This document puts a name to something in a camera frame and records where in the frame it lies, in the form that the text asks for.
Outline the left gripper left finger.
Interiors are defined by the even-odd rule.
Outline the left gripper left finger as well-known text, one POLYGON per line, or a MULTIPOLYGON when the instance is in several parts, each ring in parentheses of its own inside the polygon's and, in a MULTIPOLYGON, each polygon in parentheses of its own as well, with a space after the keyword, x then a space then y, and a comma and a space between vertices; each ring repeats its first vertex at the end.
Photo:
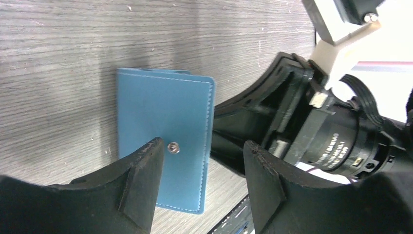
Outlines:
POLYGON ((3 234, 148 234, 164 161, 156 137, 130 155, 69 184, 0 178, 3 234))

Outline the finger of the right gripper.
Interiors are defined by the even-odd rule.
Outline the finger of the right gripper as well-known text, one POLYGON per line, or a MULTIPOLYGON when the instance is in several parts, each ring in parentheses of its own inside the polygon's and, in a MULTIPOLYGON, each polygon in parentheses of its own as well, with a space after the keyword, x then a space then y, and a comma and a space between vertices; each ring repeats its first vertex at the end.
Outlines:
POLYGON ((244 176, 244 143, 248 140, 257 142, 258 132, 254 129, 214 129, 211 156, 235 174, 244 176))

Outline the blue card holder wallet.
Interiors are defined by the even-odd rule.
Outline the blue card holder wallet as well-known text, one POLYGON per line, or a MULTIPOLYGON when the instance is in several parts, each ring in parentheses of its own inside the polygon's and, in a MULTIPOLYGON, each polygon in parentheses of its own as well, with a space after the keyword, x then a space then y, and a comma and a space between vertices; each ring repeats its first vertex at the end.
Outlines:
POLYGON ((212 143, 215 81, 185 70, 117 70, 118 155, 164 141, 156 205, 202 214, 212 143))

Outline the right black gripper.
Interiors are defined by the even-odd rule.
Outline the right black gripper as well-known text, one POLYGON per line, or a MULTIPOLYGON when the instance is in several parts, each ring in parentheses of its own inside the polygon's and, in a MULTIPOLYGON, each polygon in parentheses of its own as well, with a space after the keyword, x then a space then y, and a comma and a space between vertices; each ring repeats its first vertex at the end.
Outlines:
POLYGON ((413 110, 402 123, 378 112, 357 77, 341 82, 354 92, 338 99, 314 80, 311 63, 280 52, 250 87, 215 107, 213 142, 264 142, 275 157, 350 178, 412 172, 413 110))

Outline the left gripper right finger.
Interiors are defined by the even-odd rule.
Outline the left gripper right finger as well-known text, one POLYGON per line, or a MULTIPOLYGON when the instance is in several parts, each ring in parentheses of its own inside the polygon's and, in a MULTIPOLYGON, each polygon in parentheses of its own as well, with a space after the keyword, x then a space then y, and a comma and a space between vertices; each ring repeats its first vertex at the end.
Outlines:
POLYGON ((412 173, 378 173, 353 184, 309 174, 257 143, 244 144, 245 178, 258 234, 410 234, 412 173))

